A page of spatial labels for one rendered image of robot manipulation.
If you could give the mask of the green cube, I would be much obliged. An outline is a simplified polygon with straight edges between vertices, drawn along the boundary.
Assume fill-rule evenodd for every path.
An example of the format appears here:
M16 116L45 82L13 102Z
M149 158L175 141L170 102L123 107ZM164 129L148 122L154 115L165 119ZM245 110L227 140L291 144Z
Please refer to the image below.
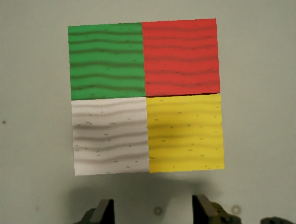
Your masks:
M146 97L142 22L68 26L71 100Z

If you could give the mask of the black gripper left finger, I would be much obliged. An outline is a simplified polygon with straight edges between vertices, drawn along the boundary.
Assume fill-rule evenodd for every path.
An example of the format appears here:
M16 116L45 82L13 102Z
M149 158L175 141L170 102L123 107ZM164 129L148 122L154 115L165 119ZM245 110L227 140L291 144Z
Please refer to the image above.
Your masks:
M114 200L101 199L97 208L86 211L81 221L74 224L115 224Z

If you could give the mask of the red cube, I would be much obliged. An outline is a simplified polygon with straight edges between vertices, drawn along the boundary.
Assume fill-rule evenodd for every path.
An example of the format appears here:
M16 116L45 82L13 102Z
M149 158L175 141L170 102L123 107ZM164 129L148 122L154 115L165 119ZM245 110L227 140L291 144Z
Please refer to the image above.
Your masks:
M220 93L216 18L142 22L146 98Z

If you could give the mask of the white wood-grain cube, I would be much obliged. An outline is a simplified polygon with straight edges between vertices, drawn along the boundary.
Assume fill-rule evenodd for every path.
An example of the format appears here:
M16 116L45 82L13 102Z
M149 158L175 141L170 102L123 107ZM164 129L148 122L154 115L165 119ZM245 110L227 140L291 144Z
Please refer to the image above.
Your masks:
M146 97L71 106L75 176L150 172Z

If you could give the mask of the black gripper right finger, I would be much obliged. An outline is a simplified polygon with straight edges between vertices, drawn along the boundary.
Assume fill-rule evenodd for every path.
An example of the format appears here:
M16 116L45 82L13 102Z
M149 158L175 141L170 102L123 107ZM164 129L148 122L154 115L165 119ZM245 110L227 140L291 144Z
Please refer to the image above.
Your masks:
M226 214L223 207L210 202L205 194L192 195L193 224L242 224L240 217ZM225 214L223 214L225 213ZM267 217L260 224L295 224L280 217Z

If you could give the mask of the yellow cube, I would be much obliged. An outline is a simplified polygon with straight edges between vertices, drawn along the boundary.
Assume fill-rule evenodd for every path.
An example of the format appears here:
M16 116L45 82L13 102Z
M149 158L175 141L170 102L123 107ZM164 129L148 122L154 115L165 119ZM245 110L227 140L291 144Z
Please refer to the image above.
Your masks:
M146 98L150 173L225 169L221 94Z

